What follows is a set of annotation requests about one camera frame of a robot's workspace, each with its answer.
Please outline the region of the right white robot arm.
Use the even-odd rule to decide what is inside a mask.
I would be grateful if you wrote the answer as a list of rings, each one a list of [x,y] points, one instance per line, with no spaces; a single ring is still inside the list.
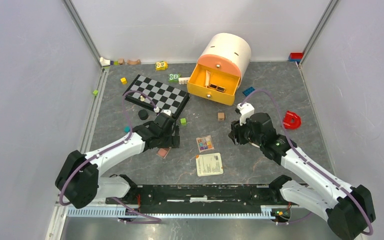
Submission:
[[[278,134],[267,113],[241,116],[231,122],[228,134],[234,144],[252,144],[263,155],[301,178],[301,186],[286,175],[270,183],[269,199],[298,204],[325,220],[342,240],[353,240],[360,234],[372,235],[376,220],[372,194],[363,185],[357,187],[325,170],[297,146],[286,134]]]

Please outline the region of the cream round drawer cabinet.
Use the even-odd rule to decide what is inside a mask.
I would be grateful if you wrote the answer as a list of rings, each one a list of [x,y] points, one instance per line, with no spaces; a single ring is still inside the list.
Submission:
[[[200,56],[206,54],[218,55],[245,67],[251,61],[252,50],[243,38],[231,33],[218,33],[211,38]]]

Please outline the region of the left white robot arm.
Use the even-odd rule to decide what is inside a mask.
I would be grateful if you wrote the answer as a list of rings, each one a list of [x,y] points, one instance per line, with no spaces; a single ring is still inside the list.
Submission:
[[[162,110],[153,121],[135,126],[122,138],[99,149],[68,154],[55,186],[60,191],[59,204],[81,209],[97,199],[116,197],[133,203],[137,190],[126,177],[103,174],[122,161],[147,150],[178,148],[180,127],[170,110]]]

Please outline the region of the orange top drawer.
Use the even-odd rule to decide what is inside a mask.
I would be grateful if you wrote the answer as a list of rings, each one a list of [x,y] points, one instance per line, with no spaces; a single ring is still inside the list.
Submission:
[[[204,54],[200,56],[197,64],[237,77],[243,77],[248,67],[247,65],[243,66],[240,63],[215,54]]]

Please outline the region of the colourful eyeshadow palette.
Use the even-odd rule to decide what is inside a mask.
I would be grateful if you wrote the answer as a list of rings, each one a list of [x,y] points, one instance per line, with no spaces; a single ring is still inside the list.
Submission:
[[[197,137],[196,143],[200,153],[215,149],[212,137],[210,135]]]

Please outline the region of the wooden handled makeup tool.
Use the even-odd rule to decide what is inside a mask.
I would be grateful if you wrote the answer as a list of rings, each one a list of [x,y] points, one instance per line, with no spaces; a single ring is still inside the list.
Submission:
[[[206,70],[205,71],[205,83],[204,83],[206,88],[208,88],[210,85],[210,79],[211,79],[211,73],[208,70]]]

